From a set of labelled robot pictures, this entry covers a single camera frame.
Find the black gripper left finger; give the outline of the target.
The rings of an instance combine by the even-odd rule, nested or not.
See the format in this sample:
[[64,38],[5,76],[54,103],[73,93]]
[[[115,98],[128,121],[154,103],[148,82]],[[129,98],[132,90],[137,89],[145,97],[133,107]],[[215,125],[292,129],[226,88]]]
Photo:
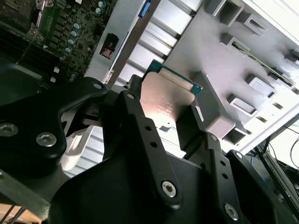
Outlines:
[[109,159],[125,156],[145,174],[153,197],[177,210],[182,192],[153,120],[140,104],[142,79],[115,93],[94,78],[15,101],[0,108],[0,193],[30,210],[50,207],[56,193],[42,178],[53,173],[66,151],[66,137],[93,120],[104,131]]

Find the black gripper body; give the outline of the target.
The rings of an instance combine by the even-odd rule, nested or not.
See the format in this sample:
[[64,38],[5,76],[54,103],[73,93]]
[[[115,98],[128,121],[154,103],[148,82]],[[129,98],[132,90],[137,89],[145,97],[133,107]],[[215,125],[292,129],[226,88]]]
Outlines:
[[153,197],[145,174],[125,156],[69,179],[54,196],[50,224],[222,224],[210,179],[197,165],[169,156],[183,202],[167,210]]

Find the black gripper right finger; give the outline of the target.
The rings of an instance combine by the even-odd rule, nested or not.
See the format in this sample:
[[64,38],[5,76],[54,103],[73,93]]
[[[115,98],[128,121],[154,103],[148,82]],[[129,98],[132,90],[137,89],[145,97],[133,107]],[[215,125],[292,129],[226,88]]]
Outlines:
[[200,165],[208,175],[213,210],[222,224],[278,224],[278,199],[247,160],[235,151],[223,154],[220,143],[205,131],[192,105],[177,120],[185,159]]

